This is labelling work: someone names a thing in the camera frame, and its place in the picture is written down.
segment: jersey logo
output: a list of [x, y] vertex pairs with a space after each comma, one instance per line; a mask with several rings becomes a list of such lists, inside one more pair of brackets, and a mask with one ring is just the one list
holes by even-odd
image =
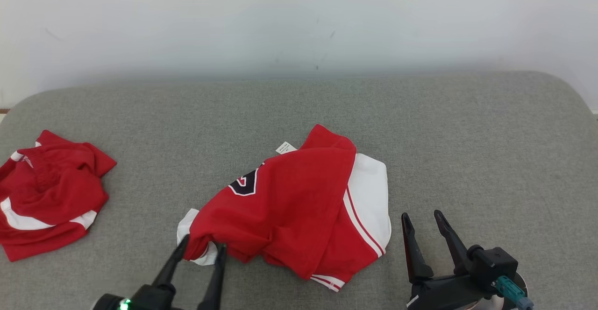
[[256, 193], [256, 183], [258, 182], [258, 169], [240, 177], [230, 183], [228, 187], [238, 196], [250, 196]]

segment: gray fabric surface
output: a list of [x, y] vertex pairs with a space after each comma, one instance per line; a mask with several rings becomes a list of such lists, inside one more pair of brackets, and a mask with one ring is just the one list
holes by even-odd
[[[223, 309], [404, 308], [402, 212], [436, 275], [452, 270], [436, 208], [466, 246], [500, 246], [518, 259], [538, 310], [597, 307], [596, 119], [555, 77], [500, 72], [86, 87], [28, 98], [0, 126], [0, 155], [49, 129], [92, 142], [118, 165], [103, 180], [110, 200], [88, 236], [17, 263], [0, 255], [0, 308], [81, 310], [103, 293], [132, 294], [170, 254], [189, 208], [283, 141], [299, 147], [316, 123], [386, 163], [387, 255], [338, 294], [261, 259], [229, 258]], [[182, 263], [175, 305], [194, 309], [211, 273]]]

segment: white sleeve cuff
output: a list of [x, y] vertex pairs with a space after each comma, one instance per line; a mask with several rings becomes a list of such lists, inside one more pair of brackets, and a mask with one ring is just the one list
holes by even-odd
[[[185, 215], [185, 217], [179, 222], [179, 226], [177, 227], [177, 244], [181, 243], [181, 240], [189, 234], [189, 229], [193, 223], [193, 220], [199, 213], [198, 210], [191, 208], [189, 212]], [[191, 260], [191, 262], [195, 262], [201, 266], [209, 266], [213, 265], [216, 262], [216, 257], [218, 256], [218, 248], [213, 242], [209, 242], [207, 244], [206, 250], [203, 252], [201, 257]]]

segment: red stripe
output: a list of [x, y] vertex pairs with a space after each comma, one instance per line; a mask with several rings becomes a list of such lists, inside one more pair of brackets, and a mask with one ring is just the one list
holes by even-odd
[[361, 226], [361, 229], [363, 229], [363, 231], [365, 232], [365, 234], [368, 235], [368, 238], [370, 238], [370, 240], [372, 240], [372, 242], [374, 242], [374, 244], [376, 244], [376, 246], [378, 247], [378, 249], [380, 250], [380, 252], [382, 254], [386, 254], [386, 251], [382, 249], [382, 246], [380, 246], [378, 244], [378, 242], [376, 242], [376, 240], [374, 240], [374, 238], [372, 238], [372, 236], [368, 233], [368, 230], [365, 229], [365, 227], [361, 223], [361, 220], [359, 220], [359, 216], [357, 216], [357, 212], [355, 211], [355, 206], [353, 206], [353, 198], [351, 198], [351, 191], [349, 191], [349, 187], [347, 187], [347, 195], [349, 196], [349, 202], [351, 203], [351, 208], [353, 209], [353, 214], [355, 214], [355, 218], [357, 219], [357, 223], [359, 223], [359, 225]]
[[336, 285], [336, 284], [334, 284], [334, 283], [330, 282], [329, 280], [324, 280], [323, 278], [319, 278], [319, 277], [316, 277], [316, 276], [313, 276], [313, 275], [312, 275], [312, 278], [315, 278], [316, 280], [320, 280], [320, 281], [322, 281], [322, 282], [326, 282], [327, 284], [331, 284], [331, 285], [333, 285], [333, 286], [334, 286], [336, 289], [340, 289], [340, 287], [339, 287], [338, 285]]

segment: black robotic claw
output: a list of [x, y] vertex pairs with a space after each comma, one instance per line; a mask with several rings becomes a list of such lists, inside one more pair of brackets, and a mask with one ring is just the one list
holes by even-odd
[[466, 249], [442, 212], [434, 211], [440, 234], [446, 239], [455, 269], [454, 275], [433, 278], [415, 240], [415, 229], [409, 215], [401, 216], [405, 256], [412, 298], [408, 310], [455, 310], [481, 298], [497, 295], [492, 282], [500, 276], [514, 278], [517, 261], [500, 247], [484, 250], [474, 245]]
[[[177, 249], [173, 251], [158, 276], [151, 285], [145, 284], [131, 297], [115, 296], [104, 294], [92, 307], [93, 310], [180, 310], [172, 307], [172, 301], [177, 293], [171, 280], [177, 269], [178, 263], [182, 260], [189, 236], [186, 235]], [[214, 263], [214, 273], [207, 287], [203, 301], [197, 306], [197, 310], [219, 310], [220, 295], [222, 294], [222, 281], [224, 280], [224, 267], [226, 265], [226, 245], [218, 250], [218, 257]]]

